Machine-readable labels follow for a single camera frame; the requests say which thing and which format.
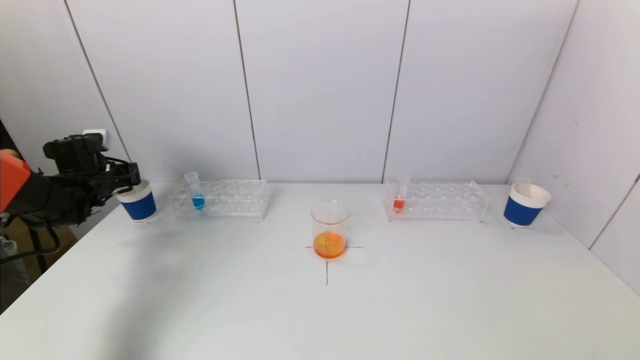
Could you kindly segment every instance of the test tube with blue liquid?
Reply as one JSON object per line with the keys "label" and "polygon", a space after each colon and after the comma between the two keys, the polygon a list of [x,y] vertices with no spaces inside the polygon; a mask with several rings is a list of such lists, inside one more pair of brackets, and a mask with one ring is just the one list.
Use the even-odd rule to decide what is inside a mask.
{"label": "test tube with blue liquid", "polygon": [[191,200],[193,201],[193,205],[199,211],[203,211],[205,209],[206,203],[204,201],[204,192],[202,191],[202,186],[200,186],[200,178],[198,177],[197,172],[188,172],[184,174],[184,180],[187,182],[187,188],[189,189],[189,193],[191,194]]}

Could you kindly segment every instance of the floor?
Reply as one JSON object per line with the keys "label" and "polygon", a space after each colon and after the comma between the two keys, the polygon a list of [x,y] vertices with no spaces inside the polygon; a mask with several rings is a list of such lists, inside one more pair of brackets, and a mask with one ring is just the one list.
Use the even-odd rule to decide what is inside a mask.
{"label": "floor", "polygon": [[[60,257],[62,257],[62,255],[71,249],[77,241],[76,237],[68,227],[57,227],[55,228],[55,231],[60,238],[62,245],[60,251],[57,253],[45,255],[44,258],[47,266],[53,265]],[[31,237],[29,237],[29,230],[20,219],[15,219],[11,225],[3,229],[3,232],[9,237],[9,239],[17,243],[19,253],[33,250],[33,243],[31,242]],[[42,243],[43,249],[50,249],[54,246],[53,239],[49,234],[47,234],[47,231],[41,230],[38,232],[38,235],[40,236],[40,242]],[[33,283],[41,275],[38,260],[35,256],[31,256],[29,258],[25,258],[23,262],[24,266],[27,268],[27,272],[29,273],[29,280]]]}

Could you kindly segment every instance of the white table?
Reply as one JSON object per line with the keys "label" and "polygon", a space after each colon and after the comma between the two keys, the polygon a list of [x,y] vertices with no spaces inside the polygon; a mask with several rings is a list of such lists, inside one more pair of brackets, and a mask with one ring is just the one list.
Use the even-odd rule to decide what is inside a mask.
{"label": "white table", "polygon": [[[506,186],[483,224],[390,223],[378,184],[270,188],[261,222],[117,208],[0,316],[0,357],[640,359],[640,298],[546,213],[509,228]],[[328,265],[306,248],[326,199],[363,247]]]}

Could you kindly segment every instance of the white cup rim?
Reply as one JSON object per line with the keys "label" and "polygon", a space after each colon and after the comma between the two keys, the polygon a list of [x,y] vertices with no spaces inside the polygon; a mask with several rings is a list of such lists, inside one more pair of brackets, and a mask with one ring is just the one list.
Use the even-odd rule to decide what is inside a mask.
{"label": "white cup rim", "polygon": [[148,180],[141,180],[140,184],[133,186],[131,191],[125,193],[116,193],[116,197],[120,202],[136,202],[144,199],[151,193],[151,186]]}
{"label": "white cup rim", "polygon": [[[522,193],[520,188],[523,185],[529,186],[529,196]],[[544,208],[551,201],[551,194],[538,185],[515,183],[511,185],[509,195],[515,202],[527,206],[528,208]]]}

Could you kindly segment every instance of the orange liquid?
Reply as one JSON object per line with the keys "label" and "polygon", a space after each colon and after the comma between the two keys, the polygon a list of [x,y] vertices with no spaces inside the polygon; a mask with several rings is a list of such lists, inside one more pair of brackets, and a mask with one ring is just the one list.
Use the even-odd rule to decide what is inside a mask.
{"label": "orange liquid", "polygon": [[318,234],[314,239],[314,251],[325,259],[334,259],[342,255],[345,246],[344,238],[333,231]]}

